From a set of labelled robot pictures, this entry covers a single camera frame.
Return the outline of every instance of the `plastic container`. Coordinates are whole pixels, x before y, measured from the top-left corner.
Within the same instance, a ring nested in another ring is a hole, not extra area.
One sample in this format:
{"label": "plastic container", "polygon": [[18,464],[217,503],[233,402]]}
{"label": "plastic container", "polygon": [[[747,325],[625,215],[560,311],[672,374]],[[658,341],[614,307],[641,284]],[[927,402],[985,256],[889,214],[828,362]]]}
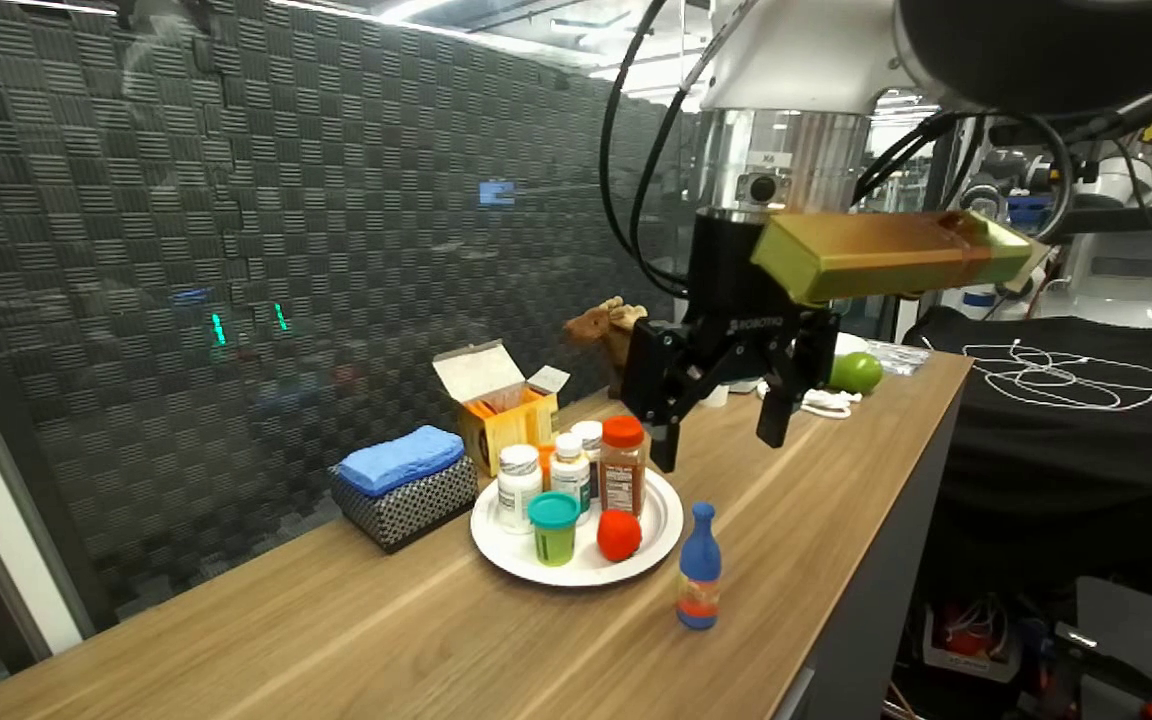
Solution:
{"label": "plastic container", "polygon": [[548,487],[571,495],[578,513],[588,509],[588,460],[578,435],[566,434],[553,444]]}
{"label": "plastic container", "polygon": [[605,513],[632,513],[644,509],[644,424],[636,416],[608,416],[605,421],[605,450],[600,450],[600,509]]}
{"label": "plastic container", "polygon": [[534,561],[538,563],[566,563],[577,557],[577,495],[538,492],[526,500],[526,520],[534,529]]}
{"label": "plastic container", "polygon": [[710,538],[710,515],[715,515],[710,503],[690,509],[690,538],[682,540],[679,552],[682,594],[672,607],[686,634],[707,634],[718,625],[724,552],[718,540]]}
{"label": "plastic container", "polygon": [[588,485],[583,485],[583,509],[600,495],[600,451],[605,451],[605,424],[578,421],[571,424],[571,435],[578,435]]}
{"label": "plastic container", "polygon": [[532,495],[538,495],[538,451],[532,444],[503,444],[496,478],[499,523],[526,529]]}

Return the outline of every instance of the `cardboard box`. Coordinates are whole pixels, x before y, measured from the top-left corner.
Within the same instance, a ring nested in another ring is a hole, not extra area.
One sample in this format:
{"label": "cardboard box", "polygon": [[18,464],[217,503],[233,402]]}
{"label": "cardboard box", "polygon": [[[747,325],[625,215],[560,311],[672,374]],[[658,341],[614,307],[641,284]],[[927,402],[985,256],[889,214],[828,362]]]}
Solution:
{"label": "cardboard box", "polygon": [[557,393],[562,390],[566,374],[538,369],[532,380],[524,380],[518,366],[499,341],[441,353],[430,374],[458,403],[456,434],[462,435],[478,478],[499,472],[503,444],[553,444],[553,416],[560,408]]}
{"label": "cardboard box", "polygon": [[1008,284],[1034,243],[974,214],[777,214],[750,254],[794,303]]}

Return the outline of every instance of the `small bottle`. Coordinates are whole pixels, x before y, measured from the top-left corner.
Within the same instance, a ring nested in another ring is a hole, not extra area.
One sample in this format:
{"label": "small bottle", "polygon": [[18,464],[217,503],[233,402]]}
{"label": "small bottle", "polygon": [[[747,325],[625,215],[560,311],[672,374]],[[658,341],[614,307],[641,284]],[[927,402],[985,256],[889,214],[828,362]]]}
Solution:
{"label": "small bottle", "polygon": [[526,529],[526,503],[534,492],[538,492],[538,451],[532,444],[503,444],[496,478],[499,523]]}
{"label": "small bottle", "polygon": [[605,421],[600,509],[632,515],[644,509],[644,424],[636,416]]}
{"label": "small bottle", "polygon": [[588,460],[583,460],[578,435],[562,434],[553,444],[548,487],[571,495],[577,509],[583,513],[588,509],[583,485],[588,485]]}
{"label": "small bottle", "polygon": [[707,634],[710,625],[718,625],[724,547],[710,540],[710,515],[710,503],[690,509],[694,523],[679,557],[682,594],[672,614],[686,634]]}
{"label": "small bottle", "polygon": [[588,485],[583,485],[583,509],[600,495],[600,451],[605,451],[605,424],[578,421],[571,424],[571,435],[578,435]]}

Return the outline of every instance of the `wooden table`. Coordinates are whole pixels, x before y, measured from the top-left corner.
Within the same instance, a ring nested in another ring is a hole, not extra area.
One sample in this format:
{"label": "wooden table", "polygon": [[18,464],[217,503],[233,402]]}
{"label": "wooden table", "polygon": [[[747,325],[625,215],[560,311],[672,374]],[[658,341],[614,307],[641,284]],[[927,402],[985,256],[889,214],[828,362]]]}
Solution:
{"label": "wooden table", "polygon": [[718,509],[715,634],[672,620],[674,557],[557,594],[483,563],[466,515],[395,557],[335,520],[3,681],[0,718],[870,720],[964,374],[932,356],[778,451],[756,402],[686,416],[672,482]]}

